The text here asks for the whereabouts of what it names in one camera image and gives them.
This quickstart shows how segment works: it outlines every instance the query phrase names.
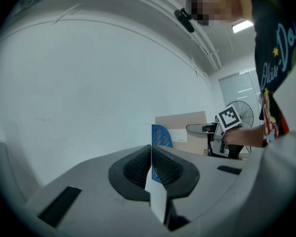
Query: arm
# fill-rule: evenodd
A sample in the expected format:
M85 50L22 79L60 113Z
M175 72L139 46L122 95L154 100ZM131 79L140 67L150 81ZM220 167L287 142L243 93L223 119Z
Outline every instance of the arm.
M227 145L241 145L261 148L263 143L264 125L253 128L235 128L228 130L223 139Z

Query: fluorescent light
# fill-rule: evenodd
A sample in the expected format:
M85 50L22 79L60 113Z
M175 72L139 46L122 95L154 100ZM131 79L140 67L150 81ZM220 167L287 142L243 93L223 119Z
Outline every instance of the fluorescent light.
M246 29L251 26L253 26L253 24L249 20L246 20L244 22L241 22L240 24L233 26L232 30L233 30L233 33L235 34L239 31L242 31L243 29Z
M247 90L250 90L250 89L244 89L244 90L238 91L238 93L244 92L244 91L247 91Z
M239 75L243 75L243 74L248 73L248 72L253 71L253 70L256 70L256 68L246 69L244 71L241 71L241 72L239 72Z

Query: white wall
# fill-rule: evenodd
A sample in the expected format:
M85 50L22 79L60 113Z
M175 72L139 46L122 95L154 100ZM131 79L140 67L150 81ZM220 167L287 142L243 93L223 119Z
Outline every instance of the white wall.
M113 25L59 21L0 42L0 139L40 186L151 143L156 116L212 116L211 101L210 85L176 55Z
M225 107L219 80L252 67L255 67L254 54L228 63L220 71L217 71L209 76L212 86L213 108L215 110L215 115Z

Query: person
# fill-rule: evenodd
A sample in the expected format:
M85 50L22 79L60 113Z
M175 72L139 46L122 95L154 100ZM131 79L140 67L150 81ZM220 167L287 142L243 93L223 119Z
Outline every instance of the person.
M296 0L188 0L193 19L202 25L253 22L255 63L259 79L264 125L228 130L230 145L265 147L287 134L289 126L273 94L296 64Z

